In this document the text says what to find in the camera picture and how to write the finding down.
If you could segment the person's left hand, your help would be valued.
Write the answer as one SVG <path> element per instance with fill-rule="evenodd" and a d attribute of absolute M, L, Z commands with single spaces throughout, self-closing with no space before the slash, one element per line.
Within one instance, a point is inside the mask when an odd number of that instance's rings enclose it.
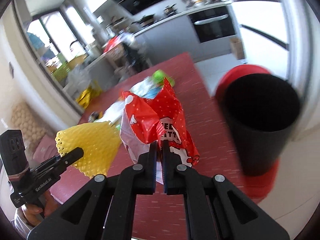
<path fill-rule="evenodd" d="M 44 217 L 48 217 L 61 206 L 61 204 L 52 196 L 49 190 L 46 191 L 43 196 L 46 201 L 44 208 L 34 204 L 25 204 L 22 206 L 22 212 L 27 222 L 32 226 L 37 226 L 41 222 L 37 215 L 44 213 Z"/>

